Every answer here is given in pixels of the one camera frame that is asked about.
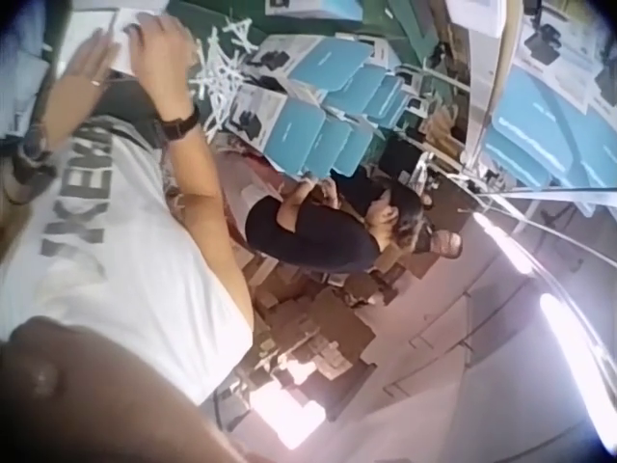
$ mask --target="dark hair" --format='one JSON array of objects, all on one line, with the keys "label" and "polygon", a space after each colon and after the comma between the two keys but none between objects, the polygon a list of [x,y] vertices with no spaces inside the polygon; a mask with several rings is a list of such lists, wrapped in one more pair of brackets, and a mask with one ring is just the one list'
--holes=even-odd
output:
[{"label": "dark hair", "polygon": [[389,191],[389,203],[398,209],[393,229],[394,241],[401,248],[413,247],[422,227],[422,199],[414,190],[391,178],[379,177],[375,178],[375,182]]}]

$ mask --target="black watch strap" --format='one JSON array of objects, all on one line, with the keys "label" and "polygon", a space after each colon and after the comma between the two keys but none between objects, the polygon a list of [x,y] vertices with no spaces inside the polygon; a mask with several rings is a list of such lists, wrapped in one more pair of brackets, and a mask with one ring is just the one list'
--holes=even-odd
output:
[{"label": "black watch strap", "polygon": [[163,134],[168,141],[172,142],[173,140],[184,138],[184,135],[200,122],[200,108],[197,107],[197,104],[193,108],[193,114],[188,119],[161,122]]}]

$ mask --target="paper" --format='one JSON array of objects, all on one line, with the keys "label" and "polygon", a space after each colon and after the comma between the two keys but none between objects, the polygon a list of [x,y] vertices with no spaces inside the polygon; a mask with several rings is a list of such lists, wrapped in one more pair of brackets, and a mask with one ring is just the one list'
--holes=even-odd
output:
[{"label": "paper", "polygon": [[67,32],[61,45],[60,56],[56,75],[61,76],[67,68],[68,62],[77,50],[77,47],[90,37],[98,28],[107,30],[114,21],[114,41],[121,46],[120,52],[112,69],[125,74],[133,75],[131,69],[130,52],[128,48],[128,36],[124,33],[124,28],[130,24],[137,23],[138,13],[160,14],[161,11],[155,10],[134,10],[122,8],[116,11],[97,10],[91,12],[75,11],[70,15]]}]

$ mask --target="wristwatch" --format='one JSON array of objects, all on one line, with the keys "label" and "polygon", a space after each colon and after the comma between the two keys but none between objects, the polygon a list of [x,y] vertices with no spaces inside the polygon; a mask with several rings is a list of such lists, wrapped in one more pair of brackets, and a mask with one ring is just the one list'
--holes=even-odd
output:
[{"label": "wristwatch", "polygon": [[197,107],[197,104],[193,108],[193,114],[188,119],[161,122],[161,128],[167,141],[172,142],[184,138],[184,135],[200,122],[200,108]]},{"label": "wristwatch", "polygon": [[42,123],[33,123],[20,143],[19,154],[31,164],[41,164],[51,153],[48,149],[47,133]]}]

